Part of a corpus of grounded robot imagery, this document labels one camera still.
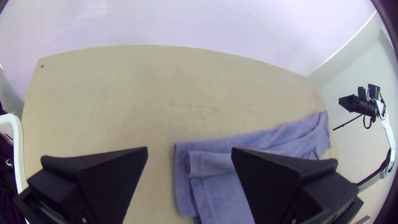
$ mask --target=white wall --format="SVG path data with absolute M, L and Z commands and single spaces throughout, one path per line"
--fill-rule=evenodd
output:
M 307 76 L 374 11 L 370 0 L 10 0 L 0 63 L 23 99 L 39 58 L 113 44 L 211 49 Z
M 380 30 L 374 30 L 378 38 L 358 57 L 352 59 L 348 66 L 335 74 L 328 82 L 318 81 L 321 95 L 325 101 L 330 116 L 330 124 L 337 127 L 357 116 L 349 113 L 338 104 L 338 98 L 356 94 L 358 86 L 367 88 L 367 84 L 381 87 L 381 93 L 386 101 L 388 114 L 394 136 L 398 135 L 398 65 L 393 49 Z M 366 38 L 357 39 L 356 44 L 368 43 Z M 363 127 L 362 119 L 357 119 L 345 127 L 334 132 L 339 153 L 339 166 L 348 180 L 359 182 L 374 172 L 385 159 L 389 149 L 385 131 L 380 122 L 372 124 L 371 129 Z M 365 215 L 372 223 L 376 218 L 389 192 L 396 166 L 393 173 L 387 178 L 378 181 L 375 185 L 359 194 L 364 206 L 354 221 Z

